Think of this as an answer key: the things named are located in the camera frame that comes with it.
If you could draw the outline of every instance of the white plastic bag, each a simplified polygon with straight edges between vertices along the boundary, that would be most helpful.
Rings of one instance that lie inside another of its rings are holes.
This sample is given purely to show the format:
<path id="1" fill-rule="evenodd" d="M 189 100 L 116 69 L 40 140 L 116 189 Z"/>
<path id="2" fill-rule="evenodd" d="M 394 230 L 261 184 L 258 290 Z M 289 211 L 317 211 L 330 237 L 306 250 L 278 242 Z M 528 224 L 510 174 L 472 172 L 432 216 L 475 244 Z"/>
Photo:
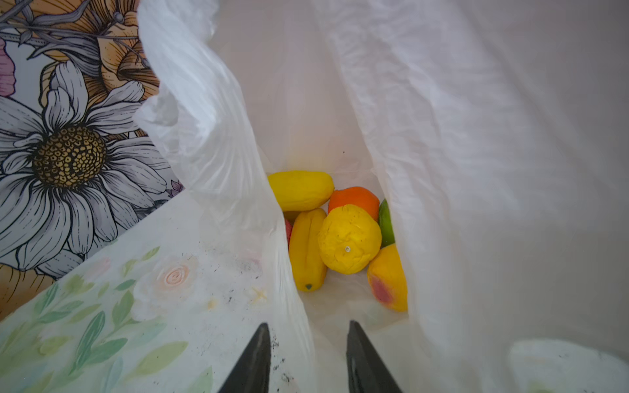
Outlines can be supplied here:
<path id="1" fill-rule="evenodd" d="M 352 318 L 406 392 L 627 390 L 616 357 L 543 340 L 629 357 L 626 27 L 559 3 L 231 0 L 210 41 L 216 1 L 143 0 L 161 85 L 136 120 L 203 233 L 261 256 L 303 392 L 346 390 Z M 387 197 L 408 318 L 363 274 L 300 298 L 265 176 L 292 169 Z"/>

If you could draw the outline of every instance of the plastic fruit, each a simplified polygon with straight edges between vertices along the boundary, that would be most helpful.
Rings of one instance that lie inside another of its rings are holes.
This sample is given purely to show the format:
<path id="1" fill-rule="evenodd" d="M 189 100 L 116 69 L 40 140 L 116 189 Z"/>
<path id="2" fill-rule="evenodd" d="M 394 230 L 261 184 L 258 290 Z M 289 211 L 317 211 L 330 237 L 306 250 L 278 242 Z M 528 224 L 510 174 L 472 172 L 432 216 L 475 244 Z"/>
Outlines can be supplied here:
<path id="1" fill-rule="evenodd" d="M 291 244 L 292 225 L 288 222 L 286 218 L 284 218 L 284 225 L 286 225 L 286 242 L 288 244 Z"/>
<path id="2" fill-rule="evenodd" d="M 291 225 L 295 222 L 295 220 L 297 219 L 297 216 L 299 216 L 299 214 L 301 213 L 301 211 L 285 211 L 284 212 L 284 218 L 288 220 L 289 223 L 291 223 Z"/>
<path id="3" fill-rule="evenodd" d="M 395 311 L 408 310 L 406 276 L 395 244 L 384 247 L 367 269 L 371 293 L 384 306 Z"/>
<path id="4" fill-rule="evenodd" d="M 350 187 L 344 190 L 336 190 L 330 197 L 328 214 L 334 209 L 348 204 L 365 209 L 376 222 L 378 221 L 378 206 L 380 206 L 380 200 L 378 200 L 378 197 L 370 190 L 364 187 Z"/>
<path id="5" fill-rule="evenodd" d="M 378 223 L 380 224 L 380 231 L 382 232 L 382 246 L 387 247 L 395 243 L 393 225 L 391 224 L 391 212 L 389 211 L 389 203 L 386 199 L 383 200 L 380 205 Z"/>
<path id="6" fill-rule="evenodd" d="M 318 242 L 323 263 L 339 273 L 354 274 L 378 254 L 382 234 L 369 213 L 350 204 L 328 214 Z"/>
<path id="7" fill-rule="evenodd" d="M 323 172 L 278 172 L 269 175 L 269 184 L 282 211 L 316 209 L 334 192 L 332 177 Z"/>
<path id="8" fill-rule="evenodd" d="M 300 291 L 319 289 L 328 272 L 328 267 L 321 261 L 317 244 L 317 235 L 324 219 L 323 209 L 304 211 L 297 216 L 292 227 L 288 255 L 291 258 L 292 276 Z"/>

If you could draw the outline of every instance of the yellow lemon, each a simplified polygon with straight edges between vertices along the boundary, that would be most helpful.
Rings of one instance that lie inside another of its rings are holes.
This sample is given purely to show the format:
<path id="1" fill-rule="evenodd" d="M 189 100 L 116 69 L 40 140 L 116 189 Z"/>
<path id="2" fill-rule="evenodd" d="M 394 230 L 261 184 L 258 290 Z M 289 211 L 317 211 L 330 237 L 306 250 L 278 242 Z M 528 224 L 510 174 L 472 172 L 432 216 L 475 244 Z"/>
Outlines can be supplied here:
<path id="1" fill-rule="evenodd" d="M 323 220 L 318 243 L 323 263 L 339 273 L 354 274 L 378 254 L 382 233 L 369 213 L 349 204 Z"/>
<path id="2" fill-rule="evenodd" d="M 282 211 L 316 209 L 334 192 L 332 176 L 323 172 L 278 172 L 269 175 L 269 184 Z"/>
<path id="3" fill-rule="evenodd" d="M 367 269 L 371 293 L 384 306 L 395 311 L 407 311 L 406 276 L 399 259 L 398 247 L 384 247 Z"/>

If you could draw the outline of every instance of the green fruit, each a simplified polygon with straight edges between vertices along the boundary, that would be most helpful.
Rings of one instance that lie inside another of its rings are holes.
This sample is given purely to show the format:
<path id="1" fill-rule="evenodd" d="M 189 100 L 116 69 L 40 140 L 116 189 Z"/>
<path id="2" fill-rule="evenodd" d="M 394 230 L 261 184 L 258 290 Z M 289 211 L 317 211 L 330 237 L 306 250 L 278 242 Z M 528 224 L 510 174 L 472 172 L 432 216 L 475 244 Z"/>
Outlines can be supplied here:
<path id="1" fill-rule="evenodd" d="M 380 232 L 382 232 L 382 247 L 387 247 L 395 243 L 395 236 L 393 235 L 393 225 L 391 224 L 391 212 L 389 212 L 389 204 L 386 199 L 380 205 L 378 216 Z"/>

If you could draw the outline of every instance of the orange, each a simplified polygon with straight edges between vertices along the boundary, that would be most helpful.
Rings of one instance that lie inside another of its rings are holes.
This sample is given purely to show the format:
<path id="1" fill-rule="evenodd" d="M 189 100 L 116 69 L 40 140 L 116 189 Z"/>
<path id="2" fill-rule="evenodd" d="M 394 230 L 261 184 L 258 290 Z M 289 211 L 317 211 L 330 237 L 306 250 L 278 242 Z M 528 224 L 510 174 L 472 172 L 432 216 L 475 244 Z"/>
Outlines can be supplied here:
<path id="1" fill-rule="evenodd" d="M 350 187 L 332 192 L 328 204 L 328 214 L 336 208 L 349 204 L 364 209 L 376 223 L 378 222 L 380 200 L 373 192 L 364 187 Z"/>

